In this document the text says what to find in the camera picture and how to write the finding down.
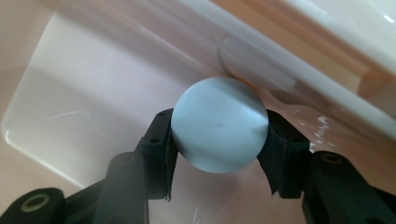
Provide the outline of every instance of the black mechanical arm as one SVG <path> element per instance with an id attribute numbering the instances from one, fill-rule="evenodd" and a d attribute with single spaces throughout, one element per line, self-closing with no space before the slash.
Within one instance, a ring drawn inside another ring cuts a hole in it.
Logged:
<path id="1" fill-rule="evenodd" d="M 0 224 L 149 223 L 148 200 L 171 200 L 177 148 L 173 109 L 157 114 L 133 152 L 109 164 L 106 178 L 65 198 L 59 189 L 36 189 L 16 200 Z M 307 223 L 395 224 L 396 197 L 367 184 L 345 157 L 309 151 L 309 141 L 279 114 L 268 111 L 269 132 L 257 157 L 272 193 L 304 193 Z"/>

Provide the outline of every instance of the ball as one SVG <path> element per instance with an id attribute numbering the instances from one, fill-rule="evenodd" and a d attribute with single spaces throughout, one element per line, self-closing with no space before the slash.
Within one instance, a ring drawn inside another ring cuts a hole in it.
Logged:
<path id="1" fill-rule="evenodd" d="M 179 98 L 171 130 L 189 163 L 206 172 L 228 173 L 256 159 L 268 134 L 268 116 L 249 86 L 230 77 L 212 77 Z"/>

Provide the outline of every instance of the screw hole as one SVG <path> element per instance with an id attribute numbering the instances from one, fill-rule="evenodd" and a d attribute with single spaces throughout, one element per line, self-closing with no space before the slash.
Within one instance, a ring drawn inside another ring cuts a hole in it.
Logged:
<path id="1" fill-rule="evenodd" d="M 21 210 L 22 212 L 25 213 L 34 212 L 35 210 L 44 207 L 44 205 L 46 205 L 49 201 L 50 201 L 50 196 L 48 194 L 44 194 L 44 193 L 37 194 L 26 200 L 22 204 Z"/>
<path id="2" fill-rule="evenodd" d="M 323 156 L 321 156 L 321 158 L 324 161 L 329 162 L 329 163 L 333 163 L 333 164 L 342 162 L 339 157 L 334 156 L 333 154 L 324 154 Z"/>

